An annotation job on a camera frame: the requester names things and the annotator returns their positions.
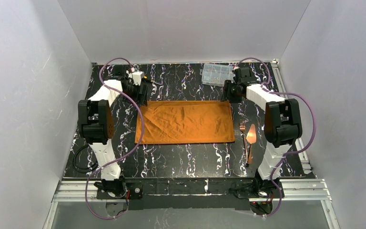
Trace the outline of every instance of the utensil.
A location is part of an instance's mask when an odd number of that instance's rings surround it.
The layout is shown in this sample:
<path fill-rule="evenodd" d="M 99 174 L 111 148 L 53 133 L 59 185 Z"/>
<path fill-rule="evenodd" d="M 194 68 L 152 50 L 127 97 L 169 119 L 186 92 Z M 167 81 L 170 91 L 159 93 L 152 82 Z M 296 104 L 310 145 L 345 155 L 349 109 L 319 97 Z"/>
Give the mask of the utensil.
<path fill-rule="evenodd" d="M 245 147 L 245 152 L 246 152 L 246 158 L 248 158 L 248 153 L 247 153 L 247 146 L 246 146 L 246 140 L 245 140 L 245 130 L 246 130 L 246 126 L 245 126 L 245 122 L 243 120 L 241 120 L 241 122 L 239 123 L 239 130 L 242 132 L 242 137 L 244 138 L 244 147 Z"/>
<path fill-rule="evenodd" d="M 252 144 L 256 143 L 256 127 L 254 124 L 250 126 L 249 132 L 246 136 L 247 142 L 249 142 L 249 153 L 247 154 L 248 165 L 252 163 Z"/>

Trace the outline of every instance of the gray floor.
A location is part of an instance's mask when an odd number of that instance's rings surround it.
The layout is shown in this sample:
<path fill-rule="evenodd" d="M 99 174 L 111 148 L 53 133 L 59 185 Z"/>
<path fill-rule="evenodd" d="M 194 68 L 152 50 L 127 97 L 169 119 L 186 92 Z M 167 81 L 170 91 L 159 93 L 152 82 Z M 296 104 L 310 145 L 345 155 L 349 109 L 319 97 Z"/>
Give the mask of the gray floor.
<path fill-rule="evenodd" d="M 104 203 L 91 204 L 97 213 L 107 216 Z M 121 205 L 109 212 L 117 214 Z M 227 208 L 208 209 L 147 209 L 129 211 L 117 220 L 102 220 L 92 215 L 85 203 L 60 202 L 53 223 L 54 229 L 326 229 L 329 228 L 320 201 L 283 201 L 280 210 L 263 221 L 250 216 L 250 211 L 238 212 Z"/>

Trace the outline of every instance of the orange towel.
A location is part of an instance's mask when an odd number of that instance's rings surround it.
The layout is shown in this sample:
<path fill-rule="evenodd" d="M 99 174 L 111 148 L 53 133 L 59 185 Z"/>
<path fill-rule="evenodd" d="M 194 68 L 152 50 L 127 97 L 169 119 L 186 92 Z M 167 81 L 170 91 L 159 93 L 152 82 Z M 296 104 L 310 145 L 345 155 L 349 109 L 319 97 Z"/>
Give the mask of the orange towel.
<path fill-rule="evenodd" d="M 148 101 L 142 106 L 144 136 L 141 144 L 234 142 L 231 105 L 220 101 Z M 135 142 L 141 135 L 137 119 Z"/>

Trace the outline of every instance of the marble tabletop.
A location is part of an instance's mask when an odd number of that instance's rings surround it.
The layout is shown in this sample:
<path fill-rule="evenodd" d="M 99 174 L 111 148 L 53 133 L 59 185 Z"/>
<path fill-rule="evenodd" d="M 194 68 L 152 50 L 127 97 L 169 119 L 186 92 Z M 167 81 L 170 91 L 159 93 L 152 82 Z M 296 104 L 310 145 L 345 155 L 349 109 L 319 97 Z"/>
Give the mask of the marble tabletop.
<path fill-rule="evenodd" d="M 266 81 L 267 72 L 260 63 L 243 63 L 249 65 L 257 77 Z M 271 64 L 268 63 L 272 80 L 269 89 L 278 91 Z M 102 66 L 93 66 L 92 76 L 86 99 L 94 95 L 100 88 L 98 77 Z M 114 65 L 110 65 L 103 73 L 104 79 L 111 79 Z M 200 70 L 203 63 L 187 64 L 139 64 L 136 70 L 143 71 L 161 85 L 152 84 L 148 88 L 148 100 L 220 100 L 222 87 L 202 85 Z M 224 144 L 185 144 L 185 145 L 142 145 L 130 157 L 120 162 L 125 177 L 136 178 L 190 178 L 190 177 L 253 177 L 262 162 L 266 138 L 264 137 L 264 112 L 253 102 L 245 100 L 240 104 L 231 104 L 234 133 L 236 141 Z M 119 96 L 112 107 L 115 134 L 112 145 L 116 158 L 125 155 L 135 143 L 135 128 L 138 112 L 130 103 Z M 257 141 L 252 146 L 253 163 L 246 168 L 245 150 L 239 123 L 246 122 L 246 133 L 251 124 L 255 124 Z M 72 167 L 72 157 L 79 147 L 86 142 L 75 131 L 68 163 L 64 171 L 64 179 L 86 178 L 89 174 L 81 174 Z M 76 158 L 82 167 L 92 165 L 96 161 L 91 149 L 83 150 Z M 304 176 L 298 156 L 287 156 L 281 168 L 282 176 Z"/>

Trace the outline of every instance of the screwdriver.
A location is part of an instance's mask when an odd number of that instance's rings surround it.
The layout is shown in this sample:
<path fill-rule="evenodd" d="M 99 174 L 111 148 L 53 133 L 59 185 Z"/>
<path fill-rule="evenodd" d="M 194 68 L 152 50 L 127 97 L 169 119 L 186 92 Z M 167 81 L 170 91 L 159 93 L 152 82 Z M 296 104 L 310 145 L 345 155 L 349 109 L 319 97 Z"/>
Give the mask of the screwdriver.
<path fill-rule="evenodd" d="M 155 82 L 155 81 L 153 81 L 153 80 L 150 80 L 150 79 L 148 79 L 148 77 L 146 77 L 146 76 L 144 76 L 144 78 L 143 78 L 145 81 L 147 81 L 147 82 L 150 82 L 150 83 L 154 83 L 154 84 L 157 84 L 157 85 L 159 85 L 159 86 L 162 86 L 162 84 L 160 84 L 160 83 L 157 83 L 157 82 Z"/>

